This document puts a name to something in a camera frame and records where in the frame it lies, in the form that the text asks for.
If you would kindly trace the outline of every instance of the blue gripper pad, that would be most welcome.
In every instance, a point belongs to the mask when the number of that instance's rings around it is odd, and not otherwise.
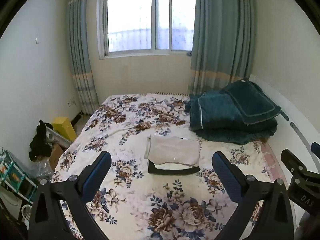
[[[311,144],[311,152],[320,159],[320,145],[316,142]]]
[[[103,151],[98,158],[89,167],[91,170],[87,175],[87,179],[83,183],[82,187],[82,202],[87,203],[93,200],[100,185],[106,177],[111,167],[111,155],[110,153]]]
[[[226,192],[228,193],[231,201],[240,203],[243,198],[243,189],[240,182],[242,178],[240,178],[240,180],[236,178],[237,175],[240,175],[241,177],[241,174],[239,174],[240,170],[235,170],[235,168],[239,168],[232,165],[222,152],[215,152],[213,154],[212,166],[214,168],[214,171],[217,173],[220,181],[222,182]]]

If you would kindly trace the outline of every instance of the window frame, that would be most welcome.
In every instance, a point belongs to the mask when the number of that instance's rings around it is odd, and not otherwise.
[[[156,49],[156,0],[151,1],[151,49],[109,52],[108,0],[99,0],[98,46],[100,59],[126,56],[188,55],[188,50],[172,50],[172,0],[169,0],[169,49]]]

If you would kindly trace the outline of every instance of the cable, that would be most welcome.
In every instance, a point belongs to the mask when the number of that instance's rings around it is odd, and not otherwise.
[[[10,205],[15,206],[15,207],[19,205],[19,200],[18,200],[17,196],[15,196],[15,198],[16,198],[16,200],[17,200],[17,204],[15,205],[15,204],[12,204],[10,201],[8,201],[8,200],[6,199],[5,196],[2,194],[2,192],[0,192],[0,195],[1,195]]]

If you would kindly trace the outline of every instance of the folded white towel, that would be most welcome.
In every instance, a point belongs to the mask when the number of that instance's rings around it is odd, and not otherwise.
[[[198,141],[177,137],[150,135],[147,138],[145,159],[155,165],[177,163],[187,166],[199,166],[200,145]]]
[[[178,164],[178,163],[164,163],[161,165],[156,165],[155,168],[158,170],[186,170],[192,169],[192,166]]]

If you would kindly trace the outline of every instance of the black cloth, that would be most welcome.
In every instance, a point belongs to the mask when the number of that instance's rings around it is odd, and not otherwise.
[[[161,170],[155,167],[155,164],[148,160],[148,173],[156,175],[189,175],[200,171],[199,167],[193,166],[191,169],[185,170]]]
[[[45,123],[39,120],[39,125],[36,129],[36,135],[34,136],[32,142],[30,143],[29,158],[31,161],[35,161],[38,156],[50,157],[51,146],[47,143],[47,127],[53,129],[50,123]]]

